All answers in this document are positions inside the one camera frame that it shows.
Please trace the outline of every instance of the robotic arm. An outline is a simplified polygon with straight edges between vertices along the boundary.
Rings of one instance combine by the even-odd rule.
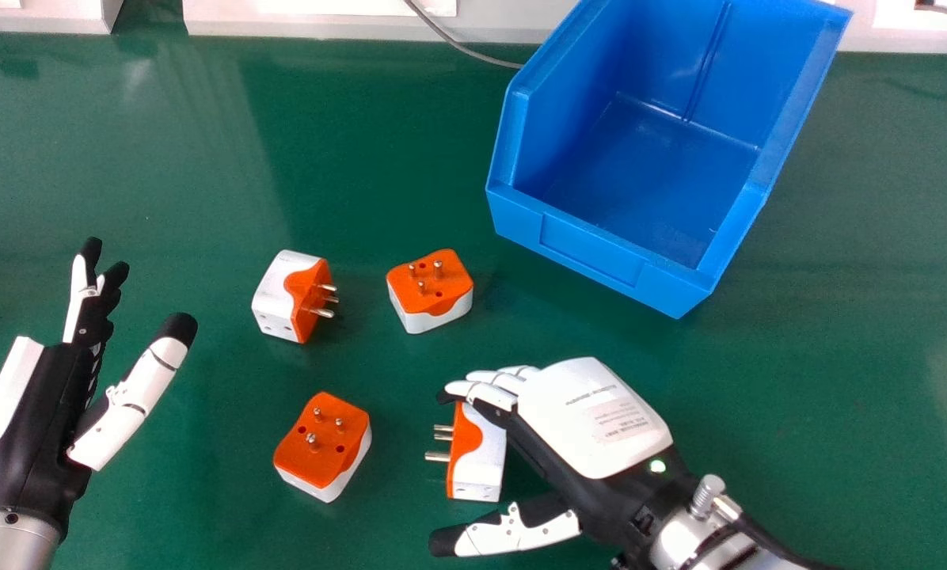
[[[0,570],[47,568],[68,531],[72,505],[158,403],[192,346],[197,324],[173,314],[122,382],[90,404],[108,316],[128,266],[96,275],[101,242],[75,257],[63,342],[20,336],[0,372]]]
[[[614,570],[838,570],[775,541],[677,454],[666,423],[595,358],[476,371],[440,403],[466,401],[554,492],[434,531],[435,556],[536,549],[586,534],[622,549]]]

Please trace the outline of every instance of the silver knob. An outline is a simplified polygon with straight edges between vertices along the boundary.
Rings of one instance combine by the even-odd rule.
[[[695,494],[691,497],[691,505],[688,505],[688,512],[699,520],[709,518],[709,513],[713,512],[713,499],[723,494],[727,490],[727,484],[723,479],[715,475],[706,475],[698,482],[695,488]]]

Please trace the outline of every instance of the plug pin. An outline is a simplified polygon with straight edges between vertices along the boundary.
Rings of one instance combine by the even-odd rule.
[[[424,452],[424,461],[426,462],[436,462],[436,463],[448,463],[449,454],[441,454],[438,451],[425,451]]]

